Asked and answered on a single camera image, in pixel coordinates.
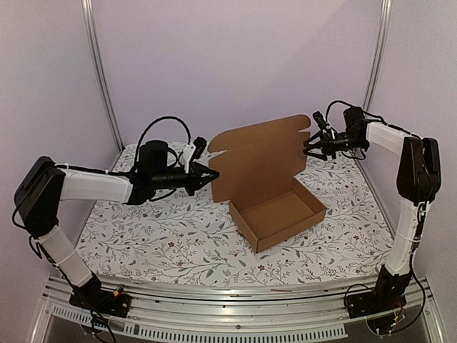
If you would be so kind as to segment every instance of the cardboard box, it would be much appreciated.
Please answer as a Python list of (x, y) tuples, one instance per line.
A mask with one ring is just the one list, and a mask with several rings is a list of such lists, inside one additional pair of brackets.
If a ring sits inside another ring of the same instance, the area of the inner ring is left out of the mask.
[(238, 230), (261, 252), (318, 224), (326, 208), (294, 176), (306, 167), (303, 114), (225, 131), (209, 144), (214, 202), (229, 200)]

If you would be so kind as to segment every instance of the floral tablecloth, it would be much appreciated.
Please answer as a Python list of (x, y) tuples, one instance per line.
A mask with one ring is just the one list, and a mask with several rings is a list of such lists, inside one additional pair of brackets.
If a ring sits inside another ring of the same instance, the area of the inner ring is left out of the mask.
[[(126, 147), (115, 170), (130, 168), (135, 148)], [(210, 186), (141, 206), (97, 202), (76, 250), (99, 274), (179, 284), (303, 284), (377, 273), (392, 237), (354, 161), (308, 158), (296, 178), (326, 205), (326, 218), (258, 254), (228, 204), (212, 202)]]

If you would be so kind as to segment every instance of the white wall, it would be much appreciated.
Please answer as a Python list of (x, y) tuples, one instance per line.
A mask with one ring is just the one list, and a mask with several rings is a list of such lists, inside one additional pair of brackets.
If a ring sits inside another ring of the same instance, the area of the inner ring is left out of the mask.
[[(24, 343), (49, 275), (11, 223), (13, 194), (35, 160), (108, 167), (116, 158), (80, 1), (3, 1), (0, 10), (0, 342)], [(61, 225), (76, 240), (88, 203)]]
[[(381, 1), (100, 0), (94, 13), (114, 110), (133, 143), (163, 115), (210, 139), (337, 98), (361, 104)], [(160, 125), (150, 137), (185, 137)]]
[[(372, 112), (438, 140), (442, 186), (416, 261), (438, 302), (449, 341), (457, 342), (457, 1), (394, 1)], [(393, 156), (370, 148), (364, 169), (398, 221)]]

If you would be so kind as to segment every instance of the box lid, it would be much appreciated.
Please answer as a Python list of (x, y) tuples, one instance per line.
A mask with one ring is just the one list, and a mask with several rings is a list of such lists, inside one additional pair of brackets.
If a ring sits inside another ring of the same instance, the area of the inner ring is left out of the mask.
[(225, 131), (208, 151), (224, 151), (209, 166), (221, 172), (212, 182), (214, 202), (231, 200), (239, 209), (277, 197), (291, 188), (291, 177), (306, 166), (303, 142), (310, 126), (303, 114)]

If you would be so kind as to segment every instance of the aluminum frame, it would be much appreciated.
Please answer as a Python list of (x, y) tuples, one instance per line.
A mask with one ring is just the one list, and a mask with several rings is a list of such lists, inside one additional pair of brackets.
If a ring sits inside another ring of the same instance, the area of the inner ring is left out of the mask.
[(379, 71), (381, 70), (384, 49), (386, 47), (388, 25), (391, 20), (391, 12), (392, 0), (383, 0), (373, 64), (371, 65), (370, 78), (368, 79), (368, 86), (366, 87), (365, 97), (363, 98), (362, 108), (365, 111), (370, 111), (371, 104), (373, 103), (374, 93), (378, 83)]
[[(105, 289), (115, 289), (119, 283), (116, 277), (100, 278)], [(288, 343), (300, 334), (307, 333), (312, 337), (314, 333), (333, 330), (338, 330), (339, 337), (345, 337), (345, 324), (365, 320), (365, 317), (349, 319), (343, 305), (347, 287), (356, 282), (372, 287), (376, 276), (304, 285), (242, 288), (124, 281), (126, 292), (133, 299), (126, 319), (111, 318), (115, 334), (155, 342), (172, 342), (172, 335), (190, 335), (194, 342), (196, 339), (197, 342), (207, 339), (208, 343), (214, 343), (217, 337), (233, 337), (232, 342), (238, 343), (248, 342), (250, 337), (252, 342), (255, 339), (260, 342), (262, 337), (278, 337), (278, 342), (282, 339), (281, 342)], [(421, 279), (421, 283), (427, 295), (423, 315), (426, 331), (432, 342), (444, 342), (443, 327), (431, 290), (426, 279)], [(33, 343), (43, 342), (50, 315), (87, 325), (88, 312), (69, 305), (70, 295), (71, 289), (63, 279), (49, 277)], [(422, 302), (422, 292), (415, 282), (408, 286), (406, 298), (407, 309)], [(302, 342), (325, 342), (335, 338), (338, 337), (323, 335), (320, 341), (311, 339)]]
[(89, 47), (91, 51), (92, 61), (94, 63), (95, 75), (100, 89), (101, 99), (105, 108), (106, 118), (111, 130), (116, 148), (121, 152), (125, 148), (124, 141), (122, 140), (121, 131), (117, 122), (116, 114), (114, 113), (111, 96), (109, 93), (108, 83), (106, 82), (105, 71), (101, 60), (101, 52), (99, 47), (99, 39), (97, 37), (95, 27), (94, 9), (92, 7), (92, 0), (82, 0), (84, 23), (86, 25), (87, 39), (89, 40)]

